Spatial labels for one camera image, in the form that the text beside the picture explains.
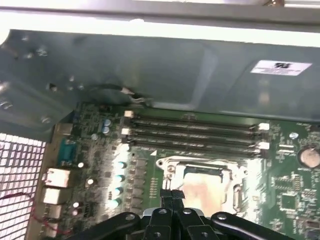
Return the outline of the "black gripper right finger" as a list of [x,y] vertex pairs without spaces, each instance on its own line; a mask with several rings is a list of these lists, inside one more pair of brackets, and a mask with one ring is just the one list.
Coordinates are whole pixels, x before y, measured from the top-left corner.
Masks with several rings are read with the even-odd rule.
[[185,207],[184,193],[172,191],[172,206],[183,231],[182,240],[290,240],[289,236],[231,213],[218,211],[210,218]]

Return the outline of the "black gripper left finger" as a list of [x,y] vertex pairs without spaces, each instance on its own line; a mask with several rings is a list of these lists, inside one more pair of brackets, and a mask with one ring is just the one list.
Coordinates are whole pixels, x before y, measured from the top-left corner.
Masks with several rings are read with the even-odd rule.
[[140,217],[122,212],[71,236],[72,240],[169,240],[173,218],[172,191],[160,191],[160,207]]

